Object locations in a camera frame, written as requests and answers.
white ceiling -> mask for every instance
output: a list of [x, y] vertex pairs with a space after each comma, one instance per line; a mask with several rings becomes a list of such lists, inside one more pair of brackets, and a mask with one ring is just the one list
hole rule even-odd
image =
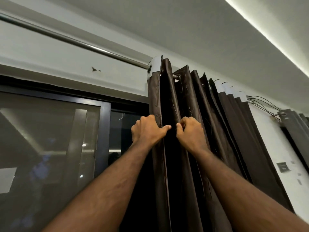
[[[63, 1], [309, 112], [304, 99], [309, 97], [309, 78], [225, 0]], [[280, 7], [276, 11], [281, 18], [287, 12]], [[298, 33], [290, 27], [306, 43], [298, 34], [307, 29]]]

brown curtain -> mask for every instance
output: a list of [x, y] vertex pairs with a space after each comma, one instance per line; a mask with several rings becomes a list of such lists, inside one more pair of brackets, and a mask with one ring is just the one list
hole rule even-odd
[[[175, 80], [173, 74], [180, 76], [180, 80]], [[284, 188], [280, 187], [282, 185], [277, 181], [275, 172], [269, 167], [267, 150], [260, 143], [261, 136], [257, 134], [256, 126], [251, 124], [254, 120], [247, 114], [246, 107], [241, 110], [234, 98], [233, 102], [227, 96], [224, 100], [231, 106], [237, 106], [237, 112], [242, 116], [241, 120], [234, 117], [236, 125], [244, 126], [245, 131], [252, 133], [250, 141], [259, 150], [252, 153], [253, 148], [239, 145], [238, 138], [247, 133], [234, 133], [219, 99], [221, 95], [209, 88], [205, 75], [199, 78], [196, 70], [190, 72], [188, 65], [172, 73], [171, 63], [164, 59], [160, 72], [152, 73], [148, 80], [148, 93], [150, 114], [155, 115], [159, 127], [172, 125], [166, 137], [152, 150], [159, 231], [235, 231], [207, 176], [176, 138], [176, 123], [184, 116], [192, 116], [202, 124], [207, 145], [218, 158], [288, 208], [290, 204], [285, 198]], [[259, 171], [251, 169], [256, 159], [263, 160]], [[263, 170], [266, 173], [259, 177]], [[271, 180], [266, 179], [267, 174], [271, 175]]]

